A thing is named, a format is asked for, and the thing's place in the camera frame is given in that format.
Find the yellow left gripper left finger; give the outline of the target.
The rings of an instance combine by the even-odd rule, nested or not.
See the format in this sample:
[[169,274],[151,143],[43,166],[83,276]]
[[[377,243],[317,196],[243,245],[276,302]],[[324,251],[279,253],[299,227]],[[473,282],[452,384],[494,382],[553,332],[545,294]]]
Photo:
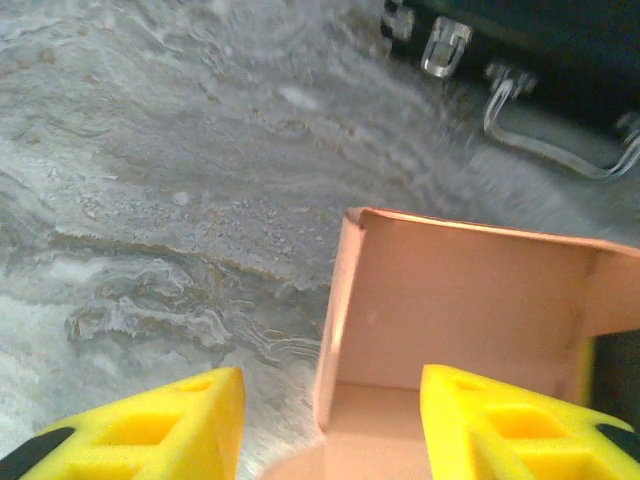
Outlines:
[[59,420],[1,460],[4,479],[233,479],[245,418],[238,367]]

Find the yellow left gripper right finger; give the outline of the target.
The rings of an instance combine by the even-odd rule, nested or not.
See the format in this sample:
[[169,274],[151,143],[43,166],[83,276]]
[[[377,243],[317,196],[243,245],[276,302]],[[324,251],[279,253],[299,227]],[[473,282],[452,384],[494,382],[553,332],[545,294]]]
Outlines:
[[488,377],[426,365],[420,410],[435,479],[639,476],[639,435],[624,421]]

